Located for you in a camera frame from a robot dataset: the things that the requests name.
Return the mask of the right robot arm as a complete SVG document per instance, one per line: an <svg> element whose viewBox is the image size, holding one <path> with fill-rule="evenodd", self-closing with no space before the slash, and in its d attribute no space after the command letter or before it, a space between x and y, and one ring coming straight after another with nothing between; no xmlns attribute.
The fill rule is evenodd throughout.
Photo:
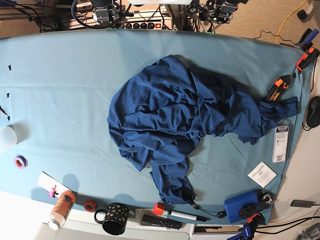
<svg viewBox="0 0 320 240"><path fill-rule="evenodd" d="M133 12L130 12L131 4L122 11L122 6L118 4L117 0L91 0L92 5L92 19L94 25L85 23L84 17L77 15L77 0L74 0L71 5L71 15L73 19L82 27L103 30L103 29L120 29L122 28L129 18L134 16Z"/></svg>

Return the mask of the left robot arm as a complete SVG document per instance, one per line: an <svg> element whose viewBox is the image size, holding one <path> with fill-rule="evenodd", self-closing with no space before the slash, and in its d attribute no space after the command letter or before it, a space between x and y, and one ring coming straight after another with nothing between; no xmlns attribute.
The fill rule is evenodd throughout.
<svg viewBox="0 0 320 240"><path fill-rule="evenodd" d="M202 17L203 25L209 27L207 33L216 33L216 30L229 24L239 5L246 5L248 0L207 0L205 4L199 6L199 16Z"/></svg>

